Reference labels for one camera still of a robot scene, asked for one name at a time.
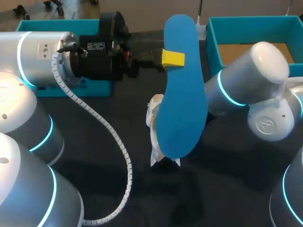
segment robot logo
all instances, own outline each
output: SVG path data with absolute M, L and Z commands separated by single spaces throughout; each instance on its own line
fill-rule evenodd
M 266 135 L 271 135 L 276 132 L 276 123 L 270 117 L 260 117 L 256 120 L 257 129 Z

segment cardboard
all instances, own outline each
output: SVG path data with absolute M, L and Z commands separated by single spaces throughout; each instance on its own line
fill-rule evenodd
M 295 63 L 286 43 L 272 43 L 285 56 L 288 63 Z M 243 55 L 253 44 L 219 44 L 219 52 L 224 65 L 228 65 Z

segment black connector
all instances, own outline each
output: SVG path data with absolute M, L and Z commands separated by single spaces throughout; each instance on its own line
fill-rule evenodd
M 85 53 L 85 50 L 82 47 L 78 46 L 77 44 L 73 44 L 73 45 L 65 46 L 65 47 L 57 50 L 57 52 L 59 52 L 59 53 L 62 53 L 62 52 L 76 52 L 78 54 L 83 55 Z

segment black table surface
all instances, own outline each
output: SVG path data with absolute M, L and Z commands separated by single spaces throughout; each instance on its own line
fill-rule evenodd
M 209 68 L 200 41 L 205 80 Z M 283 141 L 265 142 L 250 132 L 247 109 L 206 126 L 181 167 L 164 159 L 150 167 L 147 103 L 166 87 L 165 73 L 141 70 L 115 83 L 110 98 L 84 98 L 117 131 L 133 165 L 124 210 L 107 227 L 266 227 L 270 194 L 302 146 L 302 124 Z M 107 129 L 69 98 L 40 98 L 66 144 L 56 169 L 79 190 L 85 219 L 110 214 L 125 192 L 127 169 Z

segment label sticker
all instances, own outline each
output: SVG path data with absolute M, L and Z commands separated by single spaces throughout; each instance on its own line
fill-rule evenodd
M 93 50 L 104 50 L 105 43 L 88 43 L 87 44 L 87 50 L 93 51 Z

